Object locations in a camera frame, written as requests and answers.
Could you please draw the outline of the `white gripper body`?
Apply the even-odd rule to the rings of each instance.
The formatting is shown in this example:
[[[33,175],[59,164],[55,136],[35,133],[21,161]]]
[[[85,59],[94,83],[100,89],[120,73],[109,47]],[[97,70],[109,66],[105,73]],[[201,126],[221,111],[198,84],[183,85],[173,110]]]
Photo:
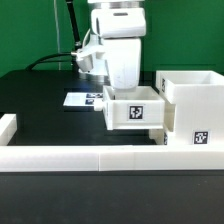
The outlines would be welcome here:
[[[138,86],[141,61],[139,38],[108,39],[103,42],[111,86],[131,90]]]

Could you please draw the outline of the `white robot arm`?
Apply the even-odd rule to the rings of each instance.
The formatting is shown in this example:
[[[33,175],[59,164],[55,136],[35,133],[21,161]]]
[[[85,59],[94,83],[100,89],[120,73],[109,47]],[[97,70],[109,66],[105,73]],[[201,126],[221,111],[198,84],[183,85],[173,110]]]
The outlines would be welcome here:
[[[146,34],[144,0],[88,0],[88,4],[90,40],[77,51],[80,70],[107,76],[113,89],[135,89],[140,76],[140,38]]]

